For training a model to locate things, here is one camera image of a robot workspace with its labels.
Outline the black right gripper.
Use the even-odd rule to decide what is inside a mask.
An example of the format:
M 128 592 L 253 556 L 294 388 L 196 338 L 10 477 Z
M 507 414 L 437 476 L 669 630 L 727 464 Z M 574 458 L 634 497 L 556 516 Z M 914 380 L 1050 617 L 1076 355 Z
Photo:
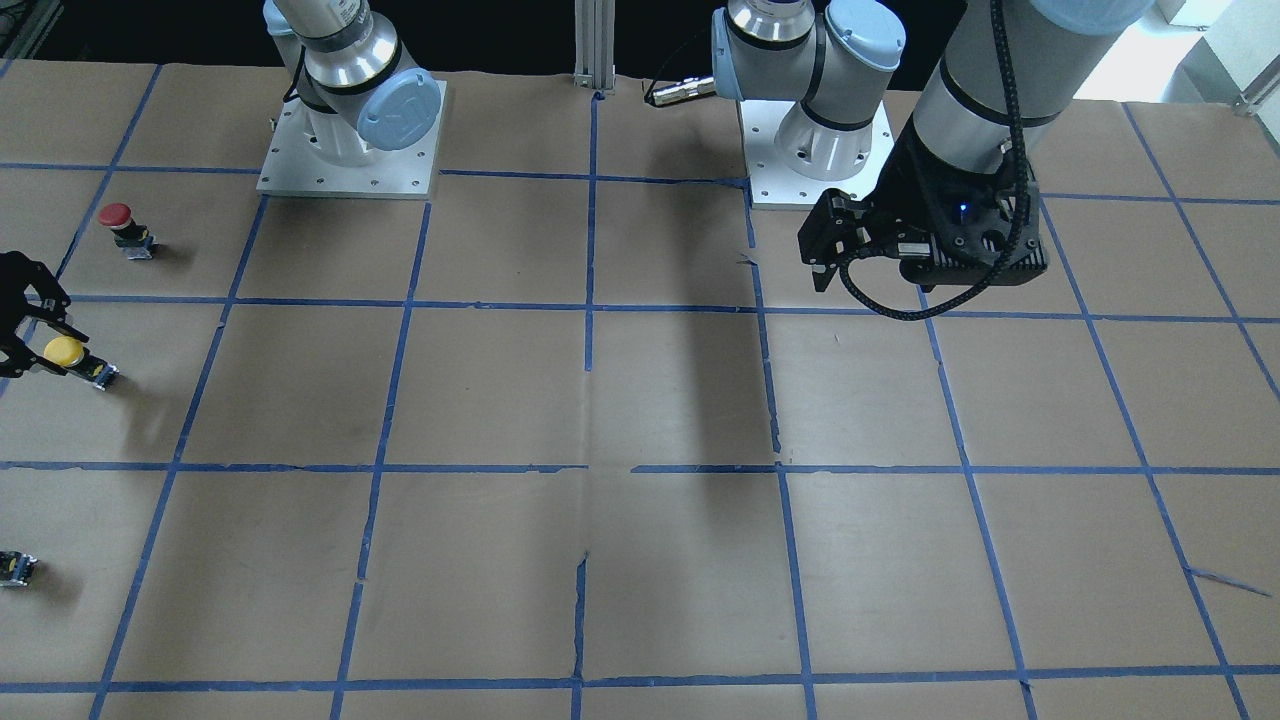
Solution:
M 44 323 L 59 334 L 70 336 L 84 343 L 90 337 L 72 327 L 67 322 L 65 306 L 69 302 L 61 300 L 46 300 L 41 305 L 32 305 L 27 299 L 27 290 L 40 292 L 46 266 L 23 252 L 8 251 L 1 254 L 1 377 L 18 378 L 35 366 L 42 372 L 55 375 L 68 373 L 55 364 L 46 361 L 41 355 L 31 351 L 26 342 L 18 336 L 19 327 L 32 319 Z

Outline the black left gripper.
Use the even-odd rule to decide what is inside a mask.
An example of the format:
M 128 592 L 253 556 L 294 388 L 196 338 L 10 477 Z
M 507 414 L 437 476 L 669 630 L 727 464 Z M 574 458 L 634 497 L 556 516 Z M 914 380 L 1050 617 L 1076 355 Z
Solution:
M 914 122 L 906 123 L 867 200 L 867 213 L 863 214 L 863 201 L 840 188 L 827 188 L 806 214 L 797 232 L 797 247 L 801 261 L 810 268 L 814 291 L 828 290 L 841 254 L 838 246 L 852 242 L 860 224 L 872 247 L 887 251 L 899 261 L 928 258 L 931 232 L 924 227 L 924 210 L 929 202 L 972 200 L 996 205 L 1010 201 L 1012 219 L 1005 251 L 1015 252 L 1019 237 L 1012 240 L 1011 233 L 1014 217 L 1021 206 L 1016 181 L 1030 178 L 1030 161 L 1014 154 L 1009 140 L 997 145 L 996 154 L 997 168 L 989 174 L 959 169 L 925 146 Z

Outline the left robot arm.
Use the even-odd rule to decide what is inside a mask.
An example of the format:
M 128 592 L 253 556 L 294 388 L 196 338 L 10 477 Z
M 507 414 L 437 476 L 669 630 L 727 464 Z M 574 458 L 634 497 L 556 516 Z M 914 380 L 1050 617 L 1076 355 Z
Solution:
M 851 263 L 899 261 L 924 291 L 1016 286 L 1047 268 L 1029 151 L 1147 1 L 969 1 L 873 190 L 824 190 L 797 233 L 817 291 Z M 833 183 L 858 169 L 908 40 L 878 1 L 730 1 L 714 12 L 717 92 L 783 101 L 774 146 Z

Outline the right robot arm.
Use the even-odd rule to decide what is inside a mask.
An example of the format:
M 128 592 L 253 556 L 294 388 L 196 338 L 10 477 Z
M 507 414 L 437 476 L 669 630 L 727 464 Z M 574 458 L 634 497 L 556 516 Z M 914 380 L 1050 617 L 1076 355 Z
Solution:
M 366 1 L 266 1 L 291 74 L 256 183 L 265 197 L 428 200 L 445 85 Z M 69 295 L 23 252 L 3 255 L 3 375 L 33 369 L 105 388 L 114 365 L 69 322 Z

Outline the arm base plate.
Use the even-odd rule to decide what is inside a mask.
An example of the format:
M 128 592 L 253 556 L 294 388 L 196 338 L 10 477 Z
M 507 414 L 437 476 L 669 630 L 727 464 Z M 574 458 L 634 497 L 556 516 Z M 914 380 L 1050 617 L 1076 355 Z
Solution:
M 884 104 L 855 131 L 819 126 L 788 101 L 748 100 L 739 115 L 751 205 L 763 210 L 805 211 L 831 188 L 864 199 L 893 149 Z
M 442 114 L 407 149 L 383 151 L 365 142 L 344 118 L 315 100 L 301 81 L 274 126 L 256 184 L 261 195 L 311 199 L 430 199 Z

